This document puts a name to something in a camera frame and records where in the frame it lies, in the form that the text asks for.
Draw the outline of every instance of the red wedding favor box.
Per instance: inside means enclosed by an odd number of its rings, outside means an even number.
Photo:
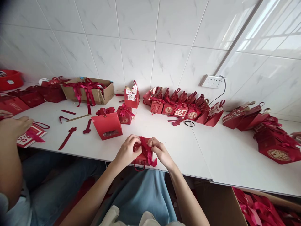
[[[161,114],[164,106],[164,100],[155,97],[151,98],[151,113]]]
[[[139,91],[137,87],[137,83],[134,80],[134,85],[132,88],[125,87],[124,89],[124,103],[128,107],[138,108],[139,105]]]
[[[185,116],[185,119],[196,121],[200,114],[201,109],[199,107],[197,107],[195,104],[188,103],[188,112]]]
[[[208,99],[206,101],[203,101],[203,103],[199,107],[201,109],[201,114],[200,116],[196,119],[195,122],[205,124],[207,121],[209,112],[210,112],[210,107],[208,105]]]
[[[165,98],[165,103],[163,106],[162,114],[171,116],[175,113],[176,103],[169,100],[169,98]]]
[[[223,110],[223,104],[225,103],[225,100],[222,100],[219,103],[216,103],[212,108],[210,108],[210,112],[209,112],[209,115],[208,115],[208,118],[207,118],[207,121],[205,122],[205,125],[206,126],[211,126],[211,127],[214,127],[220,117],[222,116],[224,110]]]
[[[223,125],[230,128],[235,129],[240,122],[243,120],[246,110],[250,110],[249,108],[239,108],[227,114],[223,117]]]
[[[128,107],[124,103],[117,109],[118,118],[121,124],[130,125],[132,122],[132,117],[135,116],[132,113],[132,108]]]
[[[144,170],[146,165],[151,165],[153,167],[157,166],[157,159],[153,161],[153,152],[151,150],[151,147],[147,146],[147,141],[150,138],[144,138],[139,137],[141,139],[141,144],[136,142],[133,147],[133,151],[137,151],[140,146],[142,146],[142,153],[134,160],[132,161],[132,164],[134,164],[135,170],[138,172],[141,172]],[[136,164],[138,165],[144,165],[143,170],[136,169]]]
[[[91,119],[102,140],[122,135],[121,124],[116,112],[94,116]]]
[[[185,117],[188,112],[188,106],[185,103],[177,103],[174,116]]]
[[[301,160],[300,149],[283,143],[276,137],[270,137],[258,144],[259,152],[279,164],[287,164]]]
[[[18,97],[0,96],[0,110],[5,110],[16,115],[27,109],[29,109],[29,106]]]
[[[11,96],[20,98],[30,108],[34,108],[45,102],[44,97],[36,91],[14,90],[8,93]]]
[[[26,88],[27,91],[37,91],[46,101],[58,103],[66,100],[65,94],[60,86],[30,86]]]

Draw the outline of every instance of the blue jeans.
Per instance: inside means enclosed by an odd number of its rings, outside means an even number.
[[[39,186],[63,157],[60,153],[41,151],[22,163],[33,212],[32,226],[53,225],[76,197],[83,182],[90,176],[101,175],[106,169],[104,162],[82,158]]]

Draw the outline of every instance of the red ribbon strip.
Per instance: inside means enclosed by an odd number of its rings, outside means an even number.
[[[66,120],[69,120],[68,118],[65,118],[63,116],[60,116],[59,119],[60,119],[60,122],[62,123],[62,118],[66,119]]]
[[[158,102],[160,105],[164,104],[164,100],[158,99],[156,97],[152,97],[151,100],[153,101],[152,103],[157,103]]]
[[[237,188],[233,187],[235,196],[240,203],[240,208],[245,216],[245,219],[249,222],[250,226],[262,225],[262,222],[253,206],[253,201],[247,198],[245,193]]]
[[[62,110],[62,112],[66,112],[66,113],[69,113],[69,114],[72,114],[72,115],[76,115],[76,113],[71,112],[71,111]]]
[[[175,105],[176,105],[175,102],[170,101],[169,97],[165,98],[165,101],[166,101],[167,103],[169,103],[170,105],[172,105],[172,106],[175,106]]]
[[[120,112],[120,117],[125,116],[125,113],[128,113],[130,116],[135,116],[132,112],[130,112],[129,110],[126,109],[127,106],[126,106],[125,103],[122,104],[122,107],[123,107],[123,109],[122,109],[122,111]]]
[[[254,208],[259,210],[260,213],[258,216],[263,220],[269,223],[272,226],[285,226],[280,216],[278,215],[275,207],[271,203],[271,201],[262,196],[252,195],[256,202],[254,203]]]
[[[50,128],[49,125],[46,125],[46,124],[41,123],[41,122],[35,122],[35,121],[34,121],[32,124],[33,124],[33,125],[36,125],[36,126],[39,126],[39,127],[43,128],[43,129],[49,129],[49,128]]]
[[[191,104],[191,103],[187,103],[191,108],[189,109],[188,113],[192,112],[192,111],[201,111],[201,109],[196,106],[195,104]]]
[[[26,131],[26,135],[30,136],[35,142],[45,142],[42,138],[33,133],[30,129]]]
[[[101,108],[96,112],[96,115],[103,115],[107,116],[107,114],[111,114],[115,112],[115,108],[109,107],[109,108]]]
[[[182,107],[182,108],[187,108],[187,104],[185,104],[185,103],[177,102],[176,104],[177,104],[177,107],[176,107],[176,109],[175,109],[175,112],[176,112],[177,110],[179,110],[180,107]]]

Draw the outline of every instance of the cardboard box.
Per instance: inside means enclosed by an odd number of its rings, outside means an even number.
[[[296,203],[256,190],[241,190],[267,197],[274,205],[301,213],[301,205]],[[211,226],[248,226],[232,187],[204,181],[196,184],[196,194]]]
[[[80,79],[80,78],[75,78],[72,79],[68,82],[65,82],[65,84],[69,84],[69,83],[78,83],[78,82],[84,82],[86,78],[84,79]],[[106,86],[106,88],[103,90],[103,95],[101,93],[100,89],[92,89],[92,93],[93,93],[93,97],[95,100],[96,104],[99,105],[106,105],[109,100],[112,99],[112,97],[115,95],[114,94],[114,86],[113,83],[109,80],[103,80],[103,79],[96,79],[96,78],[90,78],[92,82],[98,82],[99,84],[104,84]],[[75,96],[73,87],[65,87],[63,85],[61,85],[64,94],[66,96],[67,99],[72,100],[72,101],[76,101],[78,102],[78,99]],[[86,92],[84,88],[80,88],[81,91],[81,100],[82,102],[86,103],[87,102],[87,96],[86,96]]]

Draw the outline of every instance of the person's hand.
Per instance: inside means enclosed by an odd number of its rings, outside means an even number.
[[[13,114],[8,111],[0,110],[0,118],[11,118]]]
[[[16,141],[18,137],[24,134],[31,126],[34,120],[28,116],[19,119],[6,118],[0,121],[0,134],[5,139]]]
[[[139,147],[137,151],[133,151],[134,144],[138,142],[141,143],[141,140],[136,135],[130,135],[123,145],[121,146],[120,150],[118,151],[115,159],[113,160],[113,164],[121,170],[123,170],[126,166],[128,166],[135,158],[138,157],[142,153],[142,146]]]
[[[151,150],[158,156],[158,159],[168,171],[172,170],[176,166],[164,144],[159,142],[155,137],[149,139],[147,141],[147,145],[152,147]]]

